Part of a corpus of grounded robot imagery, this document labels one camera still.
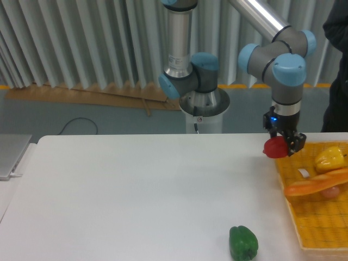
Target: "blue joint cap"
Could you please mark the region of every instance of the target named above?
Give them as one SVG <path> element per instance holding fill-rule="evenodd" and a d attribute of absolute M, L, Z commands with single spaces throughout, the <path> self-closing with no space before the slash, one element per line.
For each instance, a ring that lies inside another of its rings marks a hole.
<path fill-rule="evenodd" d="M 306 61 L 298 54 L 284 53 L 273 63 L 273 75 L 286 86 L 299 86 L 306 80 Z"/>
<path fill-rule="evenodd" d="M 219 70 L 219 60 L 216 56 L 210 53 L 195 53 L 192 55 L 191 63 L 196 67 L 209 70 Z"/>
<path fill-rule="evenodd" d="M 177 0 L 161 0 L 161 2 L 164 4 L 164 5 L 173 5 L 177 2 Z"/>
<path fill-rule="evenodd" d="M 314 53 L 316 50 L 316 38 L 311 31 L 303 30 L 302 32 L 305 34 L 307 38 L 307 53 L 306 53 L 306 57 L 307 57 L 311 55 L 312 53 Z"/>
<path fill-rule="evenodd" d="M 175 89 L 174 85 L 170 82 L 166 75 L 163 73 L 158 77 L 159 85 L 163 92 L 169 99 L 177 99 L 180 97 L 179 92 Z"/>
<path fill-rule="evenodd" d="M 238 66 L 246 73 L 248 73 L 250 56 L 256 47 L 258 47 L 258 45 L 256 45 L 255 43 L 250 43 L 244 46 L 238 55 Z"/>

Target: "metal arm tube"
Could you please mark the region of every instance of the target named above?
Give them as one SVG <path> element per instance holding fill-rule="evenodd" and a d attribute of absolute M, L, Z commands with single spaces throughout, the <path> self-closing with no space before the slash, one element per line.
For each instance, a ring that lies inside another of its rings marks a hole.
<path fill-rule="evenodd" d="M 173 78 L 184 78 L 192 73 L 190 39 L 192 10 L 168 9 L 168 66 L 164 68 Z"/>
<path fill-rule="evenodd" d="M 289 26 L 289 23 L 266 3 L 258 0 L 229 0 L 229 2 L 269 41 L 273 41 L 283 28 Z"/>

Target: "cable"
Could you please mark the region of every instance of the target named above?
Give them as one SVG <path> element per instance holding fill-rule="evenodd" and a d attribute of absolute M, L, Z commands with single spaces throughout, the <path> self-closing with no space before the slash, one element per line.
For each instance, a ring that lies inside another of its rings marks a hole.
<path fill-rule="evenodd" d="M 63 127 L 63 129 L 60 131 L 60 133 L 58 133 L 57 135 L 62 134 L 62 132 L 65 130 L 65 128 L 69 125 L 69 123 L 71 123 L 72 121 L 75 121 L 75 120 L 87 120 L 87 121 L 92 122 L 92 123 L 94 124 L 94 126 L 96 127 L 96 133 L 95 133 L 94 135 L 97 135 L 97 134 L 98 134 L 98 126 L 97 126 L 97 124 L 96 124 L 93 120 L 91 120 L 91 119 L 89 119 L 89 118 L 78 117 L 78 118 L 74 118 L 74 119 L 68 121 L 67 124 L 66 124 L 66 125 Z"/>
<path fill-rule="evenodd" d="M 198 110 L 198 108 L 196 107 L 196 106 L 194 106 L 194 112 L 193 112 L 193 117 L 194 117 L 194 127 L 195 127 L 195 132 L 197 133 L 197 134 L 199 134 L 200 132 L 198 131 L 198 125 L 197 125 L 197 123 L 195 122 L 195 117 L 197 117 L 198 115 L 197 115 L 197 110 Z"/>

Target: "white label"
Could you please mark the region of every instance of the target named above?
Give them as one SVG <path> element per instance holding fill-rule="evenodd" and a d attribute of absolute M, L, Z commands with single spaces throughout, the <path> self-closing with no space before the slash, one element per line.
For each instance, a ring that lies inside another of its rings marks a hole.
<path fill-rule="evenodd" d="M 309 178 L 309 172 L 305 169 L 299 169 L 299 172 L 302 174 L 304 178 Z"/>
<path fill-rule="evenodd" d="M 184 57 L 174 57 L 169 55 L 169 68 L 173 68 L 176 70 L 187 69 L 189 64 L 189 55 Z"/>

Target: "orange carrot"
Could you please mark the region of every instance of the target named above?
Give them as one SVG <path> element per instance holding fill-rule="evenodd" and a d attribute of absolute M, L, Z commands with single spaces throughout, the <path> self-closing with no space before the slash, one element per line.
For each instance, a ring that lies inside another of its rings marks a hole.
<path fill-rule="evenodd" d="M 348 182 L 348 168 L 333 170 L 313 178 L 296 181 L 284 189 L 286 196 L 303 196 Z"/>

